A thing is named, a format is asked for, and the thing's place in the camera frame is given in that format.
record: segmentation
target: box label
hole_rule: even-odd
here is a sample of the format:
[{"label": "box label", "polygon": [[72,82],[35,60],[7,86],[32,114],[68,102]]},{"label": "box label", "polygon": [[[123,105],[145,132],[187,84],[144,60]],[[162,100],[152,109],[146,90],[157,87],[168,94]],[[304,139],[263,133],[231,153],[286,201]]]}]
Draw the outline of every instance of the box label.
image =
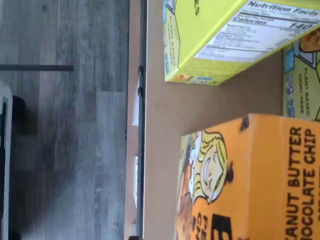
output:
[{"label": "box label", "polygon": [[320,11],[250,0],[195,56],[255,62],[320,23]]},{"label": "box label", "polygon": [[320,28],[284,48],[283,114],[320,121]]}]

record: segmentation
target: cardboard box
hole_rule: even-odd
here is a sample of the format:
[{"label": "cardboard box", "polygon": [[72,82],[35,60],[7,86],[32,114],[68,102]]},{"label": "cardboard box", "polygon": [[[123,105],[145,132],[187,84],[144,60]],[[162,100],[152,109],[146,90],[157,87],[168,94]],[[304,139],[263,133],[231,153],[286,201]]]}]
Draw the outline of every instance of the cardboard box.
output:
[{"label": "cardboard box", "polygon": [[183,136],[174,239],[320,239],[319,137],[260,114]]},{"label": "cardboard box", "polygon": [[320,121],[320,28],[283,52],[283,115]]},{"label": "cardboard box", "polygon": [[169,82],[218,85],[315,29],[319,0],[164,0]]}]

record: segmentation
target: blonde hair illustration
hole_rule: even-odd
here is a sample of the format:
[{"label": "blonde hair illustration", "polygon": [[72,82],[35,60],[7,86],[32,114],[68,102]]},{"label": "blonde hair illustration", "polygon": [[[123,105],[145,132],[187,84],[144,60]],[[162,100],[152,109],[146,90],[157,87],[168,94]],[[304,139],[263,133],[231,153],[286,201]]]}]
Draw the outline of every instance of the blonde hair illustration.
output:
[{"label": "blonde hair illustration", "polygon": [[204,197],[212,203],[219,196],[226,181],[233,180],[232,163],[227,165],[227,148],[218,132],[202,131],[201,146],[194,166],[192,202]]}]

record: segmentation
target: snack box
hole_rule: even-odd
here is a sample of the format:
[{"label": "snack box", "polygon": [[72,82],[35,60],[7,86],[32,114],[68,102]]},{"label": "snack box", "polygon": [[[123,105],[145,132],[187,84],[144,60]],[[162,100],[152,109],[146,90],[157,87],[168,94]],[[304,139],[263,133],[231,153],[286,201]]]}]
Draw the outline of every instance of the snack box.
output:
[{"label": "snack box", "polygon": [[320,28],[286,46],[283,115],[320,121]]},{"label": "snack box", "polygon": [[319,23],[319,0],[164,0],[165,80],[218,85]]},{"label": "snack box", "polygon": [[260,114],[183,136],[174,239],[319,240],[319,137]]}]

